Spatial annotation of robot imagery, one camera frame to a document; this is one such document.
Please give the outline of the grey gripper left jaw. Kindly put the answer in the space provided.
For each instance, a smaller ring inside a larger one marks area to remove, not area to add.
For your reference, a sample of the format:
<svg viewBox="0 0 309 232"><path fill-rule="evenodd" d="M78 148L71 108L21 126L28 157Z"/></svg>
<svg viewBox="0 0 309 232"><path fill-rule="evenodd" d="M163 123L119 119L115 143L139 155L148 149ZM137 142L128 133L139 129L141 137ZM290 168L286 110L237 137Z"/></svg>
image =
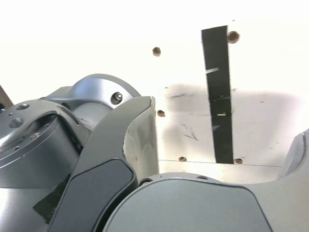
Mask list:
<svg viewBox="0 0 309 232"><path fill-rule="evenodd" d="M108 113L92 131L49 231L101 231L139 182L158 173L155 98L135 97Z"/></svg>

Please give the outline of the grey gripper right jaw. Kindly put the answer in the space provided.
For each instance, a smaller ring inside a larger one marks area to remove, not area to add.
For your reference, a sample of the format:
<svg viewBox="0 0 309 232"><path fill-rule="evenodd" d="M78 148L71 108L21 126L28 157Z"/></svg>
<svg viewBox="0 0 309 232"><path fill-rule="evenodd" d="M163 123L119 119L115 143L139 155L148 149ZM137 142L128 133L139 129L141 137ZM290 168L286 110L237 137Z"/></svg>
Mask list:
<svg viewBox="0 0 309 232"><path fill-rule="evenodd" d="M306 232L309 133L297 135L281 176L258 184L166 178L129 194L105 232Z"/></svg>

